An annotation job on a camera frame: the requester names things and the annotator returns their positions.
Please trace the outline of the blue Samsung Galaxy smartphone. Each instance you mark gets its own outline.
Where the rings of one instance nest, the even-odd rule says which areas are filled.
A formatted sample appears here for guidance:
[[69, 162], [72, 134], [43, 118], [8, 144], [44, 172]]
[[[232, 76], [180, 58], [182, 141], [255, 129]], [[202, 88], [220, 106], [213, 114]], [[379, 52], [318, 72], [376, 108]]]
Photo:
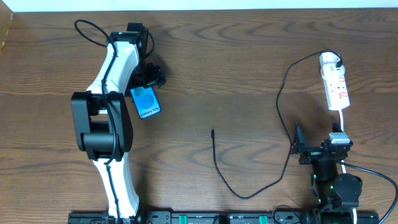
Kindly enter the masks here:
[[161, 112], [160, 104], [152, 87], [137, 87], [130, 90], [140, 119], [147, 119]]

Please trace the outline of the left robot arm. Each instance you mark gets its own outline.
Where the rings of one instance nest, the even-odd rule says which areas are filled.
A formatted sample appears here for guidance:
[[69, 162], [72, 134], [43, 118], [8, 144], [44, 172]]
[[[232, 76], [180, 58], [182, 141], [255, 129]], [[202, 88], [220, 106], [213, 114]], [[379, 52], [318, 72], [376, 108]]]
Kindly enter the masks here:
[[133, 127], [126, 104], [132, 98], [141, 119], [161, 112], [154, 87], [166, 79], [158, 65], [147, 63], [153, 49], [149, 30], [130, 22], [125, 31], [104, 35], [107, 54], [93, 83], [72, 95], [71, 106], [79, 150], [93, 161], [103, 181], [108, 210], [73, 212], [69, 223], [147, 223], [129, 167]]

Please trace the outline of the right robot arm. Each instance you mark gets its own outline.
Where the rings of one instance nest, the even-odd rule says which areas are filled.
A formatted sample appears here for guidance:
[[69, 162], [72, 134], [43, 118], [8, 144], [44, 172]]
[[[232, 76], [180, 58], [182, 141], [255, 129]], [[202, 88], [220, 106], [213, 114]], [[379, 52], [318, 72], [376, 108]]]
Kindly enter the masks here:
[[292, 153], [300, 165], [311, 165], [311, 186], [318, 205], [301, 217], [302, 223], [354, 223], [353, 209], [359, 207], [362, 180], [349, 173], [339, 173], [337, 163], [348, 157], [353, 142], [338, 124], [333, 123], [328, 139], [317, 147], [307, 146], [302, 129], [294, 127]]

